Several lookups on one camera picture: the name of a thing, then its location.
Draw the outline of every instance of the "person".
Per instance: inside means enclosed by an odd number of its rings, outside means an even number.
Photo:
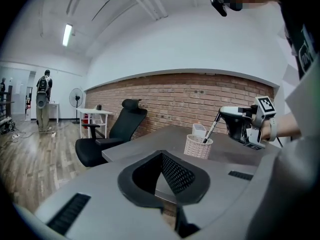
[[[6,78],[3,77],[2,78],[2,82],[1,82],[1,92],[5,92],[6,91],[6,85],[5,85],[5,81],[6,81]],[[5,99],[5,95],[4,94],[0,94],[0,102],[3,102]],[[4,105],[0,105],[1,107],[1,114],[4,112]]]
[[[319,56],[319,6],[318,0],[230,0],[230,2],[244,8],[255,5],[277,2],[280,5],[285,22],[285,35],[296,58],[299,78],[302,79],[313,61]],[[300,135],[300,129],[292,113],[279,116],[277,119],[277,137],[291,137]],[[270,137],[271,126],[268,120],[263,122],[261,139]]]
[[[44,105],[44,107],[40,108],[38,106],[38,104],[36,105],[36,121],[37,121],[37,124],[38,124],[38,129],[39,129],[39,132],[42,132],[42,131],[49,131],[52,129],[52,127],[49,127],[49,106],[48,106],[48,103],[49,103],[49,100],[50,100],[50,96],[51,96],[51,88],[52,88],[52,85],[53,85],[53,82],[52,82],[52,79],[50,78],[50,70],[46,70],[44,72],[44,76],[42,76],[37,84],[36,84],[36,87],[37,87],[37,95],[38,95],[38,92],[39,92],[39,89],[40,89],[40,84],[41,84],[41,81],[46,81],[46,83],[44,83],[46,86],[45,86],[45,93],[46,93],[46,104]]]

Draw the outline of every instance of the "white ceiling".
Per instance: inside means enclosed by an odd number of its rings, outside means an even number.
[[[164,17],[161,10],[154,0],[149,1],[156,10],[156,13],[152,14],[161,20]],[[199,5],[203,3],[209,5],[209,0],[196,2]],[[161,3],[169,15],[170,6],[174,3],[179,3],[181,7],[195,6],[194,0],[163,0]],[[114,27],[116,28],[114,31],[108,31],[106,34],[106,30],[110,30],[112,23],[119,16],[137,4],[136,0],[30,0],[17,20],[16,26],[23,31],[23,36],[26,38],[45,40],[59,49],[92,57],[90,51],[93,51],[94,46],[97,44],[105,46],[112,36],[122,31],[119,27]],[[144,20],[154,21],[141,6],[136,6],[136,9],[140,14],[143,13]],[[127,29],[131,23],[140,20],[141,18],[132,15],[131,22],[126,22],[121,28]],[[68,47],[63,47],[62,39],[67,23],[73,25],[74,35],[71,36]]]

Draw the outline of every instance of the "chair armrest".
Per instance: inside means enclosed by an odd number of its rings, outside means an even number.
[[[106,150],[115,146],[118,146],[124,141],[121,138],[98,138],[95,143],[101,147],[101,150]]]
[[[100,128],[100,125],[98,124],[94,124],[94,123],[83,123],[82,124],[83,127],[93,127],[93,128]]]

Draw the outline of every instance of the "black office chair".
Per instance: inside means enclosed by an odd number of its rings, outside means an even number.
[[[129,142],[135,130],[145,119],[146,109],[138,107],[140,99],[125,99],[122,102],[123,109],[113,127],[109,138],[96,139],[97,124],[82,124],[90,127],[92,138],[80,138],[75,142],[75,152],[86,167],[94,167],[105,164],[107,161],[102,157],[102,150],[106,150],[122,143]]]

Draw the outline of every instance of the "black t-shirt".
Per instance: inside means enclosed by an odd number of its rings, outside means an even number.
[[[5,92],[6,91],[6,85],[4,82],[1,82],[1,92]]]
[[[36,83],[36,87],[38,87],[39,85],[39,82],[40,82],[40,79],[38,80],[38,82]],[[49,85],[49,88],[52,88],[52,79],[50,78],[50,80],[48,81],[48,85]],[[46,95],[49,97],[49,89],[46,91]]]
[[[319,55],[319,3],[318,0],[279,0],[279,4],[301,79]]]

